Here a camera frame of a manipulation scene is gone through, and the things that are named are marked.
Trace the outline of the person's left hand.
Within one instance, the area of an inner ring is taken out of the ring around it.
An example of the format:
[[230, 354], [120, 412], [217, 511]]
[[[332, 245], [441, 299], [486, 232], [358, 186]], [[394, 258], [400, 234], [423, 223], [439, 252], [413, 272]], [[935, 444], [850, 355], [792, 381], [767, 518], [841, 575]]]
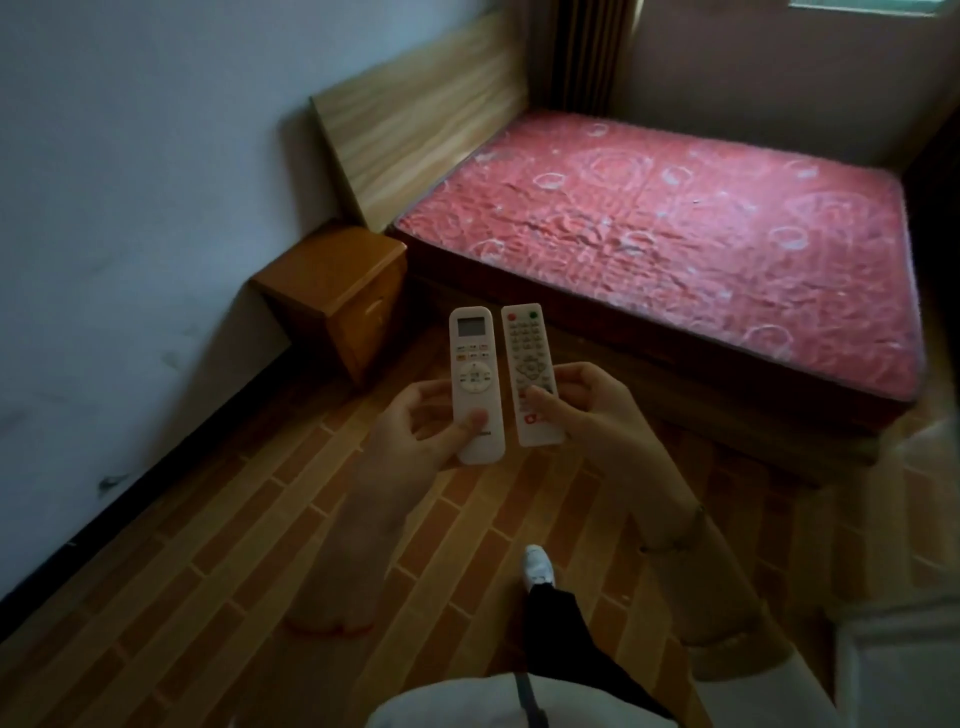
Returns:
[[354, 470], [351, 494], [379, 520], [405, 519], [438, 475], [462, 465], [431, 464], [422, 453], [422, 410], [452, 409], [448, 379], [416, 381], [383, 410]]

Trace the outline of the person's right hand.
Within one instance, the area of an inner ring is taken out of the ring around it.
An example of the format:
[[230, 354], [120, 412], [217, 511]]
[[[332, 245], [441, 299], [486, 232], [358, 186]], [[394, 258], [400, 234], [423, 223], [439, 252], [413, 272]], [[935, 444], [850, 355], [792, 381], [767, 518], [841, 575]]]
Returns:
[[594, 363], [554, 367], [556, 394], [574, 407], [568, 435], [601, 472], [636, 520], [702, 505], [629, 388]]

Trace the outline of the white remote with many buttons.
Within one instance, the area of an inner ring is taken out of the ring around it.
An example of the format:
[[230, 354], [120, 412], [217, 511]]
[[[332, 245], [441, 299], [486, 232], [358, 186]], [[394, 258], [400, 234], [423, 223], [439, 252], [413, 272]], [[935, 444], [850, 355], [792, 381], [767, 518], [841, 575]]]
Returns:
[[501, 317], [518, 442], [523, 448], [560, 445], [564, 431], [536, 412], [527, 396], [530, 386], [557, 393], [544, 312], [535, 302], [506, 305]]

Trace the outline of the white remote with display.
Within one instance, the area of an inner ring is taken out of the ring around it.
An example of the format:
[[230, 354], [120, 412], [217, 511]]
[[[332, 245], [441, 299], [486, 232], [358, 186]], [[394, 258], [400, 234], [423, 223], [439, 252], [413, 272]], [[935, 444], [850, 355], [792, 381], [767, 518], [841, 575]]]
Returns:
[[493, 315], [484, 306], [455, 308], [449, 315], [450, 380], [455, 420], [474, 410], [486, 424], [458, 452], [466, 466], [497, 463], [506, 452]]

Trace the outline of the person's right forearm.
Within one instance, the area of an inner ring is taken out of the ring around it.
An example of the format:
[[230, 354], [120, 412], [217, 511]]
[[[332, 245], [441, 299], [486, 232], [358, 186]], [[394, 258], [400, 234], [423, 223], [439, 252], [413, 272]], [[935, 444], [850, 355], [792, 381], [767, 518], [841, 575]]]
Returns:
[[757, 630], [762, 601], [706, 509], [699, 504], [637, 514], [641, 551], [687, 647], [708, 649]]

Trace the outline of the person's left forearm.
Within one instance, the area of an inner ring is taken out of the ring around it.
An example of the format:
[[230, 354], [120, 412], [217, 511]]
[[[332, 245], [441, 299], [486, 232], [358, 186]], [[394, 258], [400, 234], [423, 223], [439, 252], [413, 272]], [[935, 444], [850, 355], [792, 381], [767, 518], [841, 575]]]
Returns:
[[389, 521], [365, 511], [350, 491], [283, 617], [285, 629], [315, 640], [368, 635], [392, 557], [420, 503], [405, 518]]

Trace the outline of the white shoe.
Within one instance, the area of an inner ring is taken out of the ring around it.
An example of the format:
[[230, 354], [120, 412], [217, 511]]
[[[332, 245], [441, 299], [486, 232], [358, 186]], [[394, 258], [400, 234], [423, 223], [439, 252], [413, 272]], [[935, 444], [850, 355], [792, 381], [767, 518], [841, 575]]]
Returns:
[[538, 587], [556, 587], [554, 566], [546, 550], [538, 544], [527, 544], [521, 559], [521, 575], [529, 594]]

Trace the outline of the wooden nightstand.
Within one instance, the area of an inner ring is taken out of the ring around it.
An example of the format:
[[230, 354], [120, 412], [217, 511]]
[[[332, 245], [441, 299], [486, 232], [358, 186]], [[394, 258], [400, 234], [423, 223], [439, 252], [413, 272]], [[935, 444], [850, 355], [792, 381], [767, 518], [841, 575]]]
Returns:
[[336, 359], [363, 389], [402, 324], [406, 250], [394, 237], [331, 221], [248, 284], [294, 345], [322, 361]]

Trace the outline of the red patterned mattress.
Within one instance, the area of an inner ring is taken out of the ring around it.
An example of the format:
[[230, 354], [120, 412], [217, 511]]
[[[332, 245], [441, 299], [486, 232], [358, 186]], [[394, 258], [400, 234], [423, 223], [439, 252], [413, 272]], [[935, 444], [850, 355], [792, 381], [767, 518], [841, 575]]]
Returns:
[[905, 191], [879, 168], [528, 111], [393, 224], [884, 399], [921, 387]]

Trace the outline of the black trouser leg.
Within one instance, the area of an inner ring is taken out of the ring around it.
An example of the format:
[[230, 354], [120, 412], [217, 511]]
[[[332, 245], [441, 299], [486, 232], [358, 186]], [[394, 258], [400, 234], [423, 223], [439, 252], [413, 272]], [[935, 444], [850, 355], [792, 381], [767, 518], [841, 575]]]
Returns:
[[595, 643], [573, 593], [534, 584], [522, 614], [529, 674], [599, 690], [666, 720], [675, 715]]

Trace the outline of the white shirt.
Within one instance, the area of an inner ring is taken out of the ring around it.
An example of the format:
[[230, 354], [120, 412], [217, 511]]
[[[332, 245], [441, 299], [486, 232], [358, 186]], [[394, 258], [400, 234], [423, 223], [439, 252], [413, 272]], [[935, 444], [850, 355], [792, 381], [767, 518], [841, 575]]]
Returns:
[[[834, 703], [795, 653], [765, 672], [695, 682], [712, 728], [843, 728]], [[678, 728], [608, 692], [527, 673], [462, 678], [409, 690], [365, 728]]]

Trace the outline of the dark striped curtain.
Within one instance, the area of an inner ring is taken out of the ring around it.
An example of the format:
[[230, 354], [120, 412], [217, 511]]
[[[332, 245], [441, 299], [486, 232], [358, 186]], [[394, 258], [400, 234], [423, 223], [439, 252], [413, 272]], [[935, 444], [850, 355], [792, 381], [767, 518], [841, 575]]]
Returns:
[[640, 21], [643, 0], [553, 0], [547, 106], [607, 116]]

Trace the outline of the white cabinet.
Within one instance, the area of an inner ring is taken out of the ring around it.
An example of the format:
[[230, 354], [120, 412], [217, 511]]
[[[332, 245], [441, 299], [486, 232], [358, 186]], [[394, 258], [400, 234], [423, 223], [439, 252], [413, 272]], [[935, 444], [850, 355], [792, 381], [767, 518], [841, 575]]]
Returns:
[[842, 728], [960, 728], [960, 591], [851, 606], [833, 622]]

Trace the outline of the window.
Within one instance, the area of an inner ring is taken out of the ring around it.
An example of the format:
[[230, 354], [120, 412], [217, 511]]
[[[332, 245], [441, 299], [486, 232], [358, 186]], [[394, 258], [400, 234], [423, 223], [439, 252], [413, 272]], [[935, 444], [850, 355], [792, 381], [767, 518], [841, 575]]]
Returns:
[[960, 0], [788, 0], [797, 9], [899, 18], [935, 18], [957, 5]]

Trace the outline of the wooden bed frame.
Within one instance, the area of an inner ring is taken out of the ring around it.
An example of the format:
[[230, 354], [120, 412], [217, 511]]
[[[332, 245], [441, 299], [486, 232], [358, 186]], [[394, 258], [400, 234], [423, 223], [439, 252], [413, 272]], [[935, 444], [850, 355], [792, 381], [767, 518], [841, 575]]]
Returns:
[[538, 303], [554, 362], [595, 362], [654, 416], [806, 480], [875, 466], [883, 432], [921, 398], [923, 344], [906, 394], [882, 394], [499, 269], [394, 224], [387, 235], [406, 245], [409, 276], [439, 313]]

